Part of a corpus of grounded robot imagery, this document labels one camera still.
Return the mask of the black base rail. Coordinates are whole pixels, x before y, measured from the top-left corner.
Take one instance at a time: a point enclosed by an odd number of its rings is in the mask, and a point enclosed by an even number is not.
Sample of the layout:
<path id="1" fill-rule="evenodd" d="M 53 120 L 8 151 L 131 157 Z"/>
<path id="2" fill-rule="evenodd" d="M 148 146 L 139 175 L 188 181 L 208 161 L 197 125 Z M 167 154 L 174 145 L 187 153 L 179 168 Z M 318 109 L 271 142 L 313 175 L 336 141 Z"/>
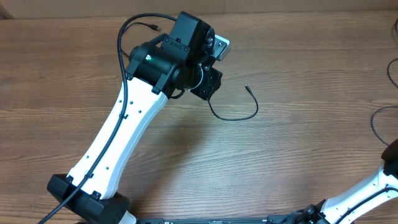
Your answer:
<path id="1" fill-rule="evenodd" d="M 286 224 L 295 223 L 299 213 L 288 215 L 268 215 L 255 218 L 192 218 L 192 219 L 163 219 L 139 218 L 137 224 Z"/>

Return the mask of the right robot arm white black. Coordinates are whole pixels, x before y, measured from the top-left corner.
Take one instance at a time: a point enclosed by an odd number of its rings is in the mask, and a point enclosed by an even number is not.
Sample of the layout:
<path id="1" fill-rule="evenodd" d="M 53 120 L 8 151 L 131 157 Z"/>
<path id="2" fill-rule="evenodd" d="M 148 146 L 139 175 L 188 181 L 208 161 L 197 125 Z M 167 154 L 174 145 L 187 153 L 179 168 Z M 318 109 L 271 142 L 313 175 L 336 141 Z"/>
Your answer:
<path id="1" fill-rule="evenodd" d="M 294 223 L 352 223 L 397 197 L 397 141 L 387 146 L 375 173 L 343 194 L 304 209 Z"/>

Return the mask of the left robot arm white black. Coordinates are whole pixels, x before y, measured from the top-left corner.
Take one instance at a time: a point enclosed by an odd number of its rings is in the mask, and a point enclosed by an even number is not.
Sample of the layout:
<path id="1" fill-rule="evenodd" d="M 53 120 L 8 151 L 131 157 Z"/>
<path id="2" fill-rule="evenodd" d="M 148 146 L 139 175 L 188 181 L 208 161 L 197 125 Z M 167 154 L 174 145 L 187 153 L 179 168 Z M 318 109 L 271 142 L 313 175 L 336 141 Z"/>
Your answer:
<path id="1" fill-rule="evenodd" d="M 229 40 L 187 12 L 174 19 L 169 34 L 134 47 L 129 60 L 120 62 L 121 90 L 95 140 L 69 173 L 48 182 L 58 206 L 89 223 L 136 223 L 129 199 L 118 193 L 134 148 L 175 90 L 211 98 L 222 76 L 213 64 L 230 48 Z"/>

